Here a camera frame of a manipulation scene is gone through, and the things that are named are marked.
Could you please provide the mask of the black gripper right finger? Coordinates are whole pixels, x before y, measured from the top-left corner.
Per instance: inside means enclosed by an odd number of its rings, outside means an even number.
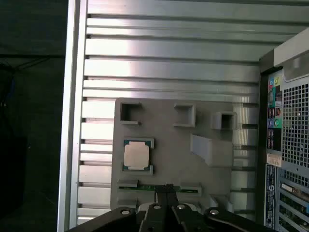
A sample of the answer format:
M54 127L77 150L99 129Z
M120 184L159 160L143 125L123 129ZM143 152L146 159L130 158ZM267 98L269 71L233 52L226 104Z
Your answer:
M192 210L185 203L179 203L172 184L166 185L167 209L177 221L182 232L272 232L264 225L241 217L220 207L210 207L203 213Z

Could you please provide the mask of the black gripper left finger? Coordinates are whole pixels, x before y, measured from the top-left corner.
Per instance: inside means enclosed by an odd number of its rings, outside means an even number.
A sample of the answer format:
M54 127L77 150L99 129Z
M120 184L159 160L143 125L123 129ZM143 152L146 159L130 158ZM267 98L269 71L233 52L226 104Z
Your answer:
M167 214L167 193L169 185L156 186L156 203L146 210L136 211L129 207L118 207L108 213L95 217L70 232L162 232Z

